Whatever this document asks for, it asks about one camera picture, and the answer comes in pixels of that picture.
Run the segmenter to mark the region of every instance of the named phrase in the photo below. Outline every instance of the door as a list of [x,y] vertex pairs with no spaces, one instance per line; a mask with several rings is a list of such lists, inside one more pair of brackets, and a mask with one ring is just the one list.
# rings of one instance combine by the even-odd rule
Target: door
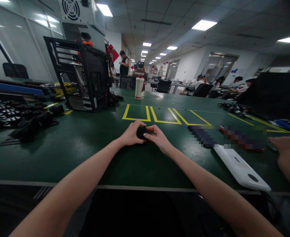
[[221,76],[226,77],[237,59],[238,56],[210,54],[202,74],[208,78],[208,83],[211,84]]

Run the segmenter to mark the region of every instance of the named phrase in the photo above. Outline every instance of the cooling fan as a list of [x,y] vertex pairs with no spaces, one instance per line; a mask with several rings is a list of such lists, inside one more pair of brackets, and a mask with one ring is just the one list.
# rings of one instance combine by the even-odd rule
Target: cooling fan
[[80,17],[80,8],[76,0],[63,0],[63,10],[65,15],[72,21],[76,21]]

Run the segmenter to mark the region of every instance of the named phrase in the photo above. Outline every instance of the black monitor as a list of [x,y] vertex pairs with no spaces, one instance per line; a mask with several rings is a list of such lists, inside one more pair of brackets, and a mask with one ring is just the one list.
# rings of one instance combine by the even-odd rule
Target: black monitor
[[290,119],[290,73],[261,73],[237,103],[270,119]]

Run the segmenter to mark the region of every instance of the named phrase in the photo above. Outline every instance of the red object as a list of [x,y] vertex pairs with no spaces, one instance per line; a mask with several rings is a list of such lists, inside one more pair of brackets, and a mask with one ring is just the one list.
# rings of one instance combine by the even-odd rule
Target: red object
[[118,52],[113,48],[113,46],[110,44],[110,46],[108,47],[108,53],[111,54],[112,56],[112,62],[115,62],[115,60],[118,59],[119,54]]

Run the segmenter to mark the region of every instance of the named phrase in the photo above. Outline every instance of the man in black shirt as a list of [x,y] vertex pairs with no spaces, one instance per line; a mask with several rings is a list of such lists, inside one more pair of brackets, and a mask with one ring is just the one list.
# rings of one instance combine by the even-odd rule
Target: man in black shirt
[[120,62],[120,75],[127,76],[129,73],[130,60],[123,50],[120,51],[122,62]]

